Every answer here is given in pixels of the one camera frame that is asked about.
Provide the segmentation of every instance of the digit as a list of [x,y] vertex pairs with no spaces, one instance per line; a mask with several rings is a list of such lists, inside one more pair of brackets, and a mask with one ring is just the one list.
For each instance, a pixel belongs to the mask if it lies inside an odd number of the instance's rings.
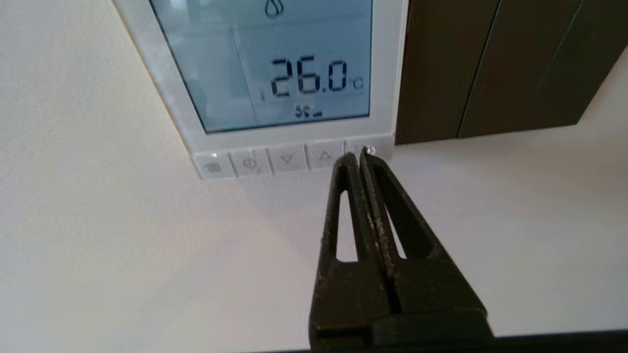
[[273,65],[281,65],[281,64],[285,64],[286,65],[286,76],[277,76],[275,77],[272,81],[271,81],[271,86],[273,88],[273,94],[276,95],[277,97],[289,97],[290,96],[290,92],[286,91],[286,92],[278,92],[277,91],[277,82],[282,82],[282,81],[287,81],[290,78],[292,78],[292,63],[290,62],[290,60],[287,59],[275,59],[273,60]]
[[[296,62],[296,73],[299,75],[299,92],[302,94],[316,93],[320,89],[320,76],[315,73],[303,73],[303,62],[312,61],[314,61],[314,56],[306,55]],[[303,80],[305,79],[314,79],[314,89],[303,90]]]
[[[340,87],[333,86],[333,72],[336,65],[342,64],[342,85]],[[329,89],[338,92],[344,90],[347,86],[347,63],[344,60],[336,60],[329,64]]]

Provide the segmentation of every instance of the thermostat display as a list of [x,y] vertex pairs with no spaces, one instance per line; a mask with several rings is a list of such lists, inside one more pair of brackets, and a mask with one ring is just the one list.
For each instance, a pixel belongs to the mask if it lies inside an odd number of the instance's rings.
[[206,133],[368,117],[372,0],[150,0]]

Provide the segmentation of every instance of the white thermostat frame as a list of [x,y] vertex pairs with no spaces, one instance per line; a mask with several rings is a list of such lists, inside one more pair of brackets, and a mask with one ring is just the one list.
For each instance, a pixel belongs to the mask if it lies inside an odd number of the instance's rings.
[[253,149],[324,139],[394,134],[409,0],[373,0],[371,108],[364,118],[207,134],[148,0],[113,0],[188,152]]

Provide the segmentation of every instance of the white wall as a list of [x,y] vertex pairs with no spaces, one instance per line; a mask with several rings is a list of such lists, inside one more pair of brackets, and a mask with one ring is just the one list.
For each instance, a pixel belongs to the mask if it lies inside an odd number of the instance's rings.
[[[329,171],[202,183],[108,0],[0,33],[0,351],[306,347]],[[625,52],[576,127],[398,149],[496,334],[628,327],[627,111]]]

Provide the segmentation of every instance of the wall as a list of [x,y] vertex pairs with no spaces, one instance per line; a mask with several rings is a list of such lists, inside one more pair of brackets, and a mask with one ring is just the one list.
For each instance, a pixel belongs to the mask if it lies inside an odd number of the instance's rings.
[[[0,33],[0,351],[306,347],[329,171],[201,182],[108,0]],[[627,110],[624,52],[575,127],[397,150],[496,334],[628,327]]]

